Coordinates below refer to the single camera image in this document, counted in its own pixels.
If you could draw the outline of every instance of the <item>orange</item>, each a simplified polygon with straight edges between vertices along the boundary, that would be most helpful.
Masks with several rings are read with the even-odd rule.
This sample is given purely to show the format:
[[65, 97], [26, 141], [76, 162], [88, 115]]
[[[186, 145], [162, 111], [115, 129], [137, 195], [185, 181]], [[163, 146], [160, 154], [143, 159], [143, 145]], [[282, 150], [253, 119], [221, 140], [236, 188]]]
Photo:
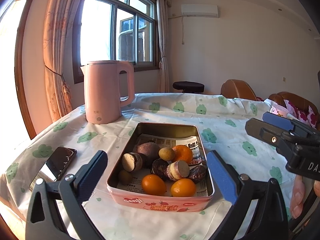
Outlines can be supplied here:
[[165, 194], [167, 187], [164, 181], [155, 174], [149, 174], [142, 179], [142, 189], [149, 195], [162, 196]]
[[171, 186], [173, 197], [192, 197], [196, 193], [196, 184], [191, 179], [179, 179]]
[[193, 154], [189, 147], [185, 145], [176, 145], [175, 147], [172, 148], [172, 150], [174, 150], [176, 154], [172, 162], [183, 160], [188, 164], [191, 163]]

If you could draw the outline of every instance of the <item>black smartphone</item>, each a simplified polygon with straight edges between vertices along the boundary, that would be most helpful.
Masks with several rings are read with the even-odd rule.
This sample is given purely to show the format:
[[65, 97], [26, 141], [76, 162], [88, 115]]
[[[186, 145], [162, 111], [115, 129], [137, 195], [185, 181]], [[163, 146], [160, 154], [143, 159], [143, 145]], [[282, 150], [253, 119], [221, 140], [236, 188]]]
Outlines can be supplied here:
[[38, 174], [31, 182], [29, 189], [32, 191], [37, 179], [43, 179], [45, 182], [54, 182], [62, 178], [69, 164], [76, 156], [77, 150], [65, 147], [58, 147], [47, 159]]

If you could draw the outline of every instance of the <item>round stool seat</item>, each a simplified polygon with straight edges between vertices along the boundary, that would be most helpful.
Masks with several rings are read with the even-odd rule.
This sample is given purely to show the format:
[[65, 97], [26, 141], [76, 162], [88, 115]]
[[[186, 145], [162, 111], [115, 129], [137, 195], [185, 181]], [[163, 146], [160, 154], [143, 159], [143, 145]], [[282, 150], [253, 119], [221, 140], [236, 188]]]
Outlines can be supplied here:
[[183, 90], [183, 93], [203, 93], [204, 84], [190, 82], [190, 81], [178, 81], [173, 83], [173, 88], [177, 90]]

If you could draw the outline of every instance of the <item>white tablecloth with green clouds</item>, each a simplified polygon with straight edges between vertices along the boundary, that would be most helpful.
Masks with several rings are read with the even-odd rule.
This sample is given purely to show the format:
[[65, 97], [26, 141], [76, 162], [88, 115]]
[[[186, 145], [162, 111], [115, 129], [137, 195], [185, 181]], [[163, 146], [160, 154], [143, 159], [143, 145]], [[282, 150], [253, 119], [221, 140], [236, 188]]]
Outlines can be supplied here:
[[[107, 190], [107, 178], [139, 122], [189, 124], [198, 127], [205, 152], [216, 150], [254, 180], [276, 178], [289, 207], [294, 174], [285, 169], [285, 158], [270, 145], [246, 134], [245, 122], [262, 119], [270, 102], [226, 99], [223, 96], [154, 93], [136, 94], [122, 108], [122, 117], [110, 124], [88, 123], [80, 106], [37, 135], [0, 179], [1, 201], [23, 219], [31, 197], [29, 184], [58, 146], [74, 148], [78, 154], [68, 168], [75, 174], [97, 150], [108, 153], [108, 166], [84, 208], [106, 239], [110, 240], [202, 240], [208, 239], [228, 212], [231, 204], [217, 190], [202, 212], [175, 213], [147, 211], [115, 203]], [[63, 206], [62, 216], [72, 237], [77, 238]], [[249, 209], [253, 214], [254, 205]], [[237, 237], [243, 236], [251, 217], [246, 216]]]

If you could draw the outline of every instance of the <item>air conditioner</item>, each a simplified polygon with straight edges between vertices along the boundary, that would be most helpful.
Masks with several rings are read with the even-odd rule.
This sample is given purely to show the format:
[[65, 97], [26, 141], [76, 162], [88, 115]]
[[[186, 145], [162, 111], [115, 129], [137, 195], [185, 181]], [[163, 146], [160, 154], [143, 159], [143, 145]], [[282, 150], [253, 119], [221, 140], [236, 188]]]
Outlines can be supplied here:
[[219, 18], [218, 6], [210, 4], [182, 4], [181, 13], [183, 16]]

